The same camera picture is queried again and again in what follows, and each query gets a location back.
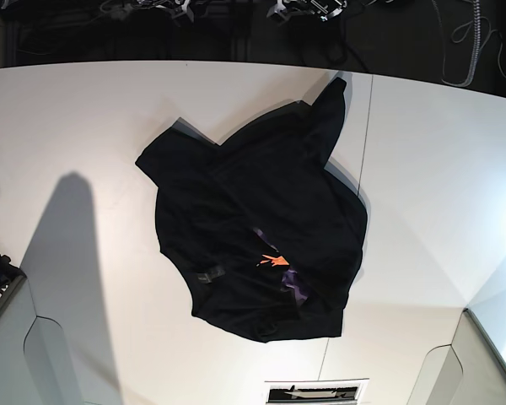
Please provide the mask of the printed paper label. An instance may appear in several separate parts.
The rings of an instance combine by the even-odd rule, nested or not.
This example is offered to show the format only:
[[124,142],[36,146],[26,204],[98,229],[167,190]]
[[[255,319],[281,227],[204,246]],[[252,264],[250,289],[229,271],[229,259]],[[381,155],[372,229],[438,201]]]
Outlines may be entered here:
[[369,379],[335,381],[268,381],[265,404],[359,404]]

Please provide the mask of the black graphic t-shirt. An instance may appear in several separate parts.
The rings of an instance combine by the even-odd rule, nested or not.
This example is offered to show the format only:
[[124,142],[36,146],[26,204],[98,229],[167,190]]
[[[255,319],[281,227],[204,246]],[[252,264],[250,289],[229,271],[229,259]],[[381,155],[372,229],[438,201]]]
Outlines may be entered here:
[[363,260],[367,208],[327,165],[347,87],[259,116],[216,144],[169,127],[136,164],[191,313],[260,343],[337,338]]

